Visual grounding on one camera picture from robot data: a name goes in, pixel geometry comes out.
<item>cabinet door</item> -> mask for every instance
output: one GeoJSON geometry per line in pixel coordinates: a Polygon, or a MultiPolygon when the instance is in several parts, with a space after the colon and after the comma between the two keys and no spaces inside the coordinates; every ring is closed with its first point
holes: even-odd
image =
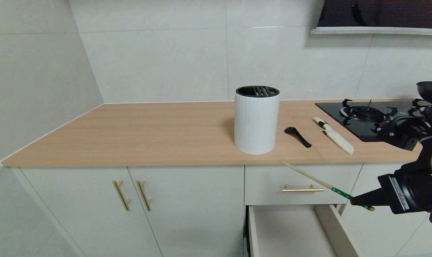
{"type": "Polygon", "coordinates": [[[399,252],[398,256],[428,252],[432,252],[432,224],[428,221],[428,218],[426,218],[399,252]]]}
{"type": "Polygon", "coordinates": [[[142,191],[152,199],[145,211],[164,257],[242,256],[244,166],[129,171],[134,182],[145,181],[142,191]]]}
{"type": "Polygon", "coordinates": [[[21,168],[88,257],[160,257],[127,168],[21,168]],[[113,180],[124,199],[126,211],[113,180]]]}
{"type": "MultiPolygon", "coordinates": [[[[380,187],[378,176],[393,173],[401,163],[364,163],[351,195],[357,196],[380,187]]],[[[370,212],[348,202],[342,218],[367,257],[395,256],[415,232],[426,213],[395,215],[389,206],[376,206],[370,212]]]]}

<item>black glass stovetop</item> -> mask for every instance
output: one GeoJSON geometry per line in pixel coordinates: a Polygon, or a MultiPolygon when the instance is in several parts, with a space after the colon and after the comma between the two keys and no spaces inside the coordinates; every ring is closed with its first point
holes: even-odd
{"type": "Polygon", "coordinates": [[[320,102],[316,105],[346,127],[363,142],[379,142],[377,128],[399,116],[422,116],[430,105],[422,99],[414,101],[320,102]]]}

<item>open drawer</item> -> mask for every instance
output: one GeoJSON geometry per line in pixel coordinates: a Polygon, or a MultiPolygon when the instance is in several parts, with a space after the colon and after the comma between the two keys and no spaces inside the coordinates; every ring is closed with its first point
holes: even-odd
{"type": "Polygon", "coordinates": [[[360,257],[333,205],[248,207],[251,257],[360,257]]]}

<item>cabinet handle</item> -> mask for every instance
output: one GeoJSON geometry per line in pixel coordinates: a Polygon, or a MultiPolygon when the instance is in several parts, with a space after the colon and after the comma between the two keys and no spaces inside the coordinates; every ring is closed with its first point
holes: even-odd
{"type": "Polygon", "coordinates": [[[150,211],[151,208],[149,208],[149,203],[151,203],[151,198],[146,199],[145,193],[143,192],[143,188],[141,187],[141,186],[143,186],[144,183],[145,183],[144,180],[142,180],[142,181],[137,180],[136,181],[136,185],[138,186],[138,189],[140,190],[141,198],[143,198],[143,201],[145,202],[146,210],[150,211]]]}
{"type": "Polygon", "coordinates": [[[122,180],[120,181],[115,181],[113,180],[113,185],[115,186],[116,192],[119,195],[119,198],[121,199],[122,205],[124,206],[124,208],[126,209],[126,211],[129,211],[129,207],[127,206],[127,204],[130,202],[130,198],[128,198],[127,200],[124,200],[124,197],[122,196],[121,191],[119,190],[119,186],[122,184],[122,180]]]}
{"type": "Polygon", "coordinates": [[[316,188],[314,184],[311,184],[310,188],[289,188],[289,184],[286,184],[281,192],[324,192],[324,189],[316,188]]]}

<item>wooden countertop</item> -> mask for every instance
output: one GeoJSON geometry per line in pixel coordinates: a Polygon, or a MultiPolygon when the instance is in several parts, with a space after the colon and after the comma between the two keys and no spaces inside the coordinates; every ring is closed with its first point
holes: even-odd
{"type": "Polygon", "coordinates": [[[105,104],[3,160],[3,166],[172,166],[414,161],[407,151],[383,142],[365,143],[313,101],[281,101],[275,148],[248,155],[236,148],[234,102],[105,104]],[[348,155],[312,121],[318,116],[355,148],[348,155]],[[297,127],[313,145],[305,148],[283,132],[297,127]]]}

